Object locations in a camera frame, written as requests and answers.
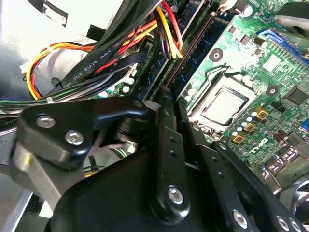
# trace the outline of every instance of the yellow wire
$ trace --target yellow wire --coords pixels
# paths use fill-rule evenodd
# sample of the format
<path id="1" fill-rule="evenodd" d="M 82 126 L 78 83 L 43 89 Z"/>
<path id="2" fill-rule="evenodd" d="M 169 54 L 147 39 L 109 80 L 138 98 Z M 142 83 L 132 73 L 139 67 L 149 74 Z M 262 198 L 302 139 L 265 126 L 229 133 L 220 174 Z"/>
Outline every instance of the yellow wire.
<path id="1" fill-rule="evenodd" d="M 165 19 L 163 11 L 161 10 L 161 8 L 159 6 L 156 8 L 156 10 L 158 11 L 158 13 L 160 15 L 160 18 L 162 20 L 163 27 L 165 29 L 166 36 L 168 38 L 169 47 L 170 47 L 170 51 L 171 51 L 172 57 L 176 58 L 176 55 L 177 55 L 179 58 L 182 58 L 183 57 L 182 54 L 180 53 L 180 51 L 178 50 L 178 48 L 176 47 L 176 45 L 175 45 L 175 43 L 173 41 L 173 37 L 172 37 L 172 34 L 170 32 L 168 22 Z"/>
<path id="2" fill-rule="evenodd" d="M 136 37 L 135 37 L 135 40 L 139 40 L 140 38 L 143 38 L 145 37 L 147 34 L 149 34 L 152 30 L 154 30 L 158 25 L 157 24 L 154 24 L 152 25 L 151 27 L 149 27 L 146 31 L 138 34 Z M 128 45 L 130 43 L 131 40 L 127 40 L 124 42 L 123 46 L 125 45 Z"/>
<path id="3" fill-rule="evenodd" d="M 57 49 L 57 48 L 60 48 L 60 47 L 71 47 L 71 48 L 77 48 L 79 46 L 76 46 L 76 45 L 72 45 L 70 43 L 58 43 L 54 46 L 51 47 L 52 50 L 54 49 Z M 32 88 L 31 88 L 31 82 L 30 82 L 30 72 L 31 72 L 31 69 L 32 69 L 32 66 L 35 62 L 37 62 L 39 59 L 47 56 L 48 54 L 50 54 L 50 51 L 49 50 L 45 50 L 41 53 L 39 53 L 35 58 L 32 59 L 32 61 L 29 63 L 28 65 L 28 68 L 27 68 L 27 72 L 26 72 L 26 82 L 27 82 L 27 87 L 29 89 L 29 92 L 31 93 L 31 95 L 33 96 L 33 98 L 35 100 L 38 99 L 38 97 L 35 95 L 35 93 L 33 92 Z"/>

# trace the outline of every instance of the motherboard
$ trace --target motherboard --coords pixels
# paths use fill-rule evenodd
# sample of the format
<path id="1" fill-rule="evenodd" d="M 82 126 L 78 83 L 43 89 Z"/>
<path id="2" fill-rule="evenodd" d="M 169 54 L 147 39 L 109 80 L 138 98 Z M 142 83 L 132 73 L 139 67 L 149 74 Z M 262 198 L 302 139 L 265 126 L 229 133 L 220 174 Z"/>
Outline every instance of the motherboard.
<path id="1" fill-rule="evenodd" d="M 289 175 L 295 169 L 289 183 L 304 175 L 309 170 L 309 40 L 301 21 L 289 25 L 294 16 L 288 14 L 309 9 L 309 3 L 169 4 L 183 36 L 183 58 L 164 59 L 148 38 L 147 59 L 110 93 L 153 100 L 167 86 L 175 99 L 186 100 L 190 120 L 209 142 L 227 143 L 249 167 L 258 167 L 256 174 L 268 170 L 275 178 L 287 167 Z M 279 177 L 276 182 L 280 189 L 289 185 Z"/>

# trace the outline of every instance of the bolt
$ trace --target bolt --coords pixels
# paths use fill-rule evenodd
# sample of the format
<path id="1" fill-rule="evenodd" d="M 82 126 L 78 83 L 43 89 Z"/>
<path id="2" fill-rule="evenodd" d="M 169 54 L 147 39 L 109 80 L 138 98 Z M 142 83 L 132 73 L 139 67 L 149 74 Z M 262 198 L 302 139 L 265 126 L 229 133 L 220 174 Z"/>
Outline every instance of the bolt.
<path id="1" fill-rule="evenodd" d="M 248 227 L 246 218 L 236 209 L 233 210 L 233 218 L 235 222 L 243 229 Z"/>
<path id="2" fill-rule="evenodd" d="M 84 141 L 84 137 L 82 136 L 82 134 L 80 134 L 79 132 L 75 130 L 74 131 L 72 130 L 66 133 L 65 139 L 69 144 L 73 144 L 73 145 L 82 144 Z"/>
<path id="3" fill-rule="evenodd" d="M 168 189 L 169 198 L 175 203 L 175 204 L 182 204 L 183 203 L 183 195 L 180 192 L 179 189 L 175 187 L 170 187 Z"/>
<path id="4" fill-rule="evenodd" d="M 197 124 L 194 124 L 194 123 L 193 123 L 193 128 L 194 128 L 195 130 L 199 131 L 199 127 L 198 127 Z"/>
<path id="5" fill-rule="evenodd" d="M 297 232 L 301 232 L 301 228 L 292 218 L 290 218 L 290 223 Z"/>
<path id="6" fill-rule="evenodd" d="M 43 128 L 51 128 L 56 124 L 56 121 L 50 116 L 40 116 L 37 119 L 37 125 Z"/>
<path id="7" fill-rule="evenodd" d="M 223 150 L 226 150 L 226 146 L 223 143 L 219 143 L 219 147 L 222 148 Z"/>
<path id="8" fill-rule="evenodd" d="M 280 216 L 277 216 L 277 221 L 278 221 L 279 225 L 280 225 L 285 231 L 289 231 L 289 226 L 288 226 L 288 224 L 287 224 Z"/>

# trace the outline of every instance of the cpu socket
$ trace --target cpu socket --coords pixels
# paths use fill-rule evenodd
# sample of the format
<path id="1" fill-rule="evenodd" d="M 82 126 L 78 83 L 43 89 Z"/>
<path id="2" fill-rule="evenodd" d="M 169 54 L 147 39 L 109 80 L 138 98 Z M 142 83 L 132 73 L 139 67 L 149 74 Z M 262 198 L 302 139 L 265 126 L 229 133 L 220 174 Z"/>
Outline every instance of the cpu socket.
<path id="1" fill-rule="evenodd" d="M 255 98 L 252 88 L 222 74 L 192 110 L 190 120 L 224 132 Z"/>

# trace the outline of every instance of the cable tie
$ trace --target cable tie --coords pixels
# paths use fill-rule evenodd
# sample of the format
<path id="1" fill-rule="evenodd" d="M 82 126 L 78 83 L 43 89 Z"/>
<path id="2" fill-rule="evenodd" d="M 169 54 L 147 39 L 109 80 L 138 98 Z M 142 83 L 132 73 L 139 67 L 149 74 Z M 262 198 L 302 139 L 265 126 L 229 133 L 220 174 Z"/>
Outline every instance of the cable tie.
<path id="1" fill-rule="evenodd" d="M 47 100 L 47 103 L 48 103 L 48 104 L 53 104 L 53 103 L 55 103 L 52 97 L 48 97 L 48 98 L 46 98 L 46 100 Z"/>

